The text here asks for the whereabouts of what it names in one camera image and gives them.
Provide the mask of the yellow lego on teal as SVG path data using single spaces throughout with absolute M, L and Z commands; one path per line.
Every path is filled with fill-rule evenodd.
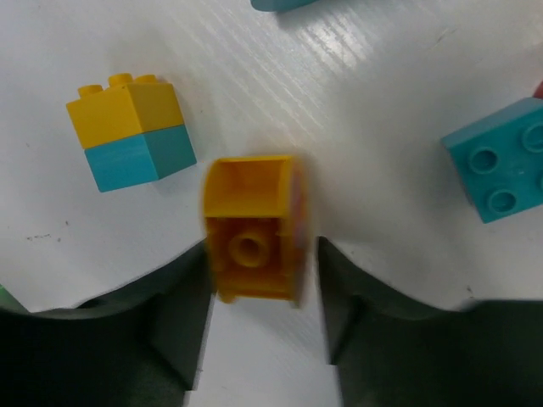
M 66 108 L 85 149 L 184 123 L 174 86 L 156 75 L 120 73 L 107 88 L 86 85 L 78 94 Z

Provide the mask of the teal small square lego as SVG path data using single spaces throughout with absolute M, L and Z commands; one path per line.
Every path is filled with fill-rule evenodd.
M 443 137 L 484 223 L 542 205 L 542 100 L 523 98 Z

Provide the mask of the orange rounded lego brick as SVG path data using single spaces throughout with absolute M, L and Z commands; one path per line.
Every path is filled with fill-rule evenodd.
M 284 300 L 300 306 L 311 249 L 309 188 L 295 155 L 215 160 L 201 213 L 219 299 Z

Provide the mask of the teal lego under yellow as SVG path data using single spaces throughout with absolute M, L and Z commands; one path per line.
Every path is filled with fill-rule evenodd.
M 100 192 L 158 181 L 197 163 L 184 125 L 108 142 L 84 153 Z

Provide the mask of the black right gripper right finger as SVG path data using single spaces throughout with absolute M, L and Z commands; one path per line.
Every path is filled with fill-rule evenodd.
M 485 300 L 442 310 L 368 274 L 325 237 L 316 259 L 344 405 L 541 405 L 541 302 Z

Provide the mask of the lime green small lego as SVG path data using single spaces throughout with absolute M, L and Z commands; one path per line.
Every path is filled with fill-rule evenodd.
M 0 287 L 0 307 L 2 309 L 7 309 L 11 311 L 21 311 L 21 304 L 16 298 L 14 298 L 8 290 L 1 286 Z

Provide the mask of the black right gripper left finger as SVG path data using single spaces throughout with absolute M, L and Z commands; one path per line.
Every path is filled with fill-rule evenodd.
M 198 385 L 211 294 L 198 243 L 74 309 L 1 308 L 2 405 L 182 405 Z

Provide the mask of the teal rounded lego brick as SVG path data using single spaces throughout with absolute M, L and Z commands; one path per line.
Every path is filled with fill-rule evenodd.
M 261 12 L 283 13 L 314 3 L 316 0 L 251 0 L 251 6 Z

